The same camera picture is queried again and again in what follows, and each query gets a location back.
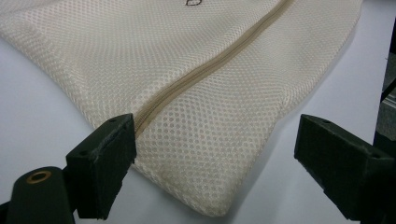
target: black clamp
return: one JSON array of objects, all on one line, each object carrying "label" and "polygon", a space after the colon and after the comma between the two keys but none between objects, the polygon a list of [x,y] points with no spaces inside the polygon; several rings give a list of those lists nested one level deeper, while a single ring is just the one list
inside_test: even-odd
[{"label": "black clamp", "polygon": [[76,209],[81,218],[107,219],[135,157],[133,115],[110,119],[67,154],[63,170],[21,176],[0,205],[0,223],[71,224]]}]

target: hole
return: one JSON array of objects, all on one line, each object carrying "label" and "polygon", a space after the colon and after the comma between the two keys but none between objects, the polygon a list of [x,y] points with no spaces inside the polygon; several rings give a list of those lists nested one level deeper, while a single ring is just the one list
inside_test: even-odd
[{"label": "hole", "polygon": [[371,157],[374,158],[374,159],[380,159],[381,158],[381,156],[376,154],[376,153],[372,153]]},{"label": "hole", "polygon": [[50,171],[39,171],[27,177],[26,182],[28,184],[37,184],[46,179],[48,179],[51,175]]},{"label": "hole", "polygon": [[80,156],[86,156],[87,154],[88,154],[88,151],[86,151],[86,150],[79,152]]},{"label": "hole", "polygon": [[46,174],[40,173],[32,176],[32,180],[40,180],[42,178],[46,177]]}]

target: zipper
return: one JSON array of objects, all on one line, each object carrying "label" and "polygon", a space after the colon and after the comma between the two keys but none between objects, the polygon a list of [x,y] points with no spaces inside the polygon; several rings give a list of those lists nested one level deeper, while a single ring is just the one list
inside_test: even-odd
[{"label": "zipper", "polygon": [[183,91],[187,90],[205,77],[216,72],[224,64],[229,62],[235,55],[254,41],[266,28],[276,21],[291,5],[292,0],[284,0],[273,10],[267,13],[256,24],[249,28],[237,41],[231,44],[221,54],[207,63],[198,66],[186,76],[176,81],[159,94],[150,103],[143,106],[142,110],[135,117],[135,137],[137,138],[152,120],[166,107],[172,100],[178,97]]}]

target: white mesh fabric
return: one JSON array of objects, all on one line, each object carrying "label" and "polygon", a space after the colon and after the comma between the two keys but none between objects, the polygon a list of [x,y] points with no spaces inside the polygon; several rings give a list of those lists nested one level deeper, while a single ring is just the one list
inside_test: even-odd
[{"label": "white mesh fabric", "polygon": [[137,141],[136,168],[195,210],[225,215],[276,121],[314,88],[345,43],[360,5],[296,1],[151,122]]},{"label": "white mesh fabric", "polygon": [[5,13],[0,34],[59,83],[97,127],[139,111],[279,2],[217,0],[187,7],[184,0],[53,1]]},{"label": "white mesh fabric", "polygon": [[[97,127],[227,49],[280,0],[0,0],[0,36],[45,70]],[[179,95],[137,139],[136,169],[222,216],[276,121],[314,87],[361,0],[295,0],[240,55]]]}]

